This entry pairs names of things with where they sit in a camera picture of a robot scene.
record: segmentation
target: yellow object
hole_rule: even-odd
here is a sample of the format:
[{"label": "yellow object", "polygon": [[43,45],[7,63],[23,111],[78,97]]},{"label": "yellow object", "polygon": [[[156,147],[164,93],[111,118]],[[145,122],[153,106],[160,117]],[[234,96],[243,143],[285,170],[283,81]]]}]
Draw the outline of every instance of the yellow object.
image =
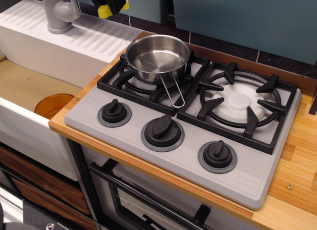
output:
[{"label": "yellow object", "polygon": [[[120,11],[127,10],[127,9],[129,9],[129,1],[128,0],[127,0],[127,3],[125,3],[125,5],[122,7],[122,9]],[[101,5],[98,8],[98,15],[99,15],[99,18],[108,18],[109,16],[112,16],[112,12],[111,12],[109,5],[108,4]]]}]

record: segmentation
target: sink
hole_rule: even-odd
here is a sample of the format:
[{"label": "sink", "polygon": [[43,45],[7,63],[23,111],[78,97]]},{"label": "sink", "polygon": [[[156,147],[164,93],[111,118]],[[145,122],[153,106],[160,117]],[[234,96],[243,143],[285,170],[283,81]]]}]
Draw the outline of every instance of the sink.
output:
[{"label": "sink", "polygon": [[51,34],[43,3],[36,0],[22,0],[0,13],[0,49],[6,58],[0,62],[0,142],[77,181],[66,138],[34,113],[35,105],[55,92],[76,95],[140,33],[81,14],[70,31]]},{"label": "sink", "polygon": [[15,64],[81,88],[142,32],[83,13],[64,34],[47,24],[41,1],[22,0],[0,13],[0,49]]}]

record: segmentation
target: stainless steel saucepan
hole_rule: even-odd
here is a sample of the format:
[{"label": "stainless steel saucepan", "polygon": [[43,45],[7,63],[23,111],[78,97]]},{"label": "stainless steel saucepan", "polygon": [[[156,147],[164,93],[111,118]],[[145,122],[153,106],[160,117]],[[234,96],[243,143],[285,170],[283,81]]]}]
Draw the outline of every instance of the stainless steel saucepan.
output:
[{"label": "stainless steel saucepan", "polygon": [[[168,35],[151,35],[131,43],[125,58],[135,69],[135,77],[149,84],[162,84],[173,107],[180,109],[185,100],[176,82],[183,76],[190,56],[188,46],[180,39]],[[175,82],[181,106],[176,106],[167,90],[166,83]]]}]

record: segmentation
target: white burner cap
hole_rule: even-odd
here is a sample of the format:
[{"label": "white burner cap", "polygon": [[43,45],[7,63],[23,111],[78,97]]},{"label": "white burner cap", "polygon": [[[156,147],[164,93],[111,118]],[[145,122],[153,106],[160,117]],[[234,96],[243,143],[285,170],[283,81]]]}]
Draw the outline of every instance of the white burner cap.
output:
[{"label": "white burner cap", "polygon": [[135,87],[140,88],[140,89],[153,91],[157,88],[157,85],[145,83],[143,81],[138,80],[135,77],[132,77],[130,79],[130,81]]},{"label": "white burner cap", "polygon": [[237,123],[247,123],[247,107],[250,106],[255,115],[261,120],[266,109],[259,105],[258,100],[263,100],[261,94],[256,93],[253,86],[247,84],[235,83],[234,85],[224,85],[223,91],[217,91],[213,95],[213,99],[224,98],[213,112],[219,117]]},{"label": "white burner cap", "polygon": [[245,110],[250,105],[251,101],[245,94],[236,93],[229,96],[228,102],[234,109]]}]

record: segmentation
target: screw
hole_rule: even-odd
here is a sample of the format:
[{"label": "screw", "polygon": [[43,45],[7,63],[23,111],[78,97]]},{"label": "screw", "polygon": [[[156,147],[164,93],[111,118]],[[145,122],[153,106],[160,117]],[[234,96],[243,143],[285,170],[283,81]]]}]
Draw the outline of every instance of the screw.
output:
[{"label": "screw", "polygon": [[291,184],[289,184],[289,185],[286,186],[286,188],[287,188],[288,190],[292,190],[292,189],[293,189],[293,186],[292,186]]},{"label": "screw", "polygon": [[54,224],[52,223],[47,224],[46,230],[53,230],[53,229],[54,229]]}]

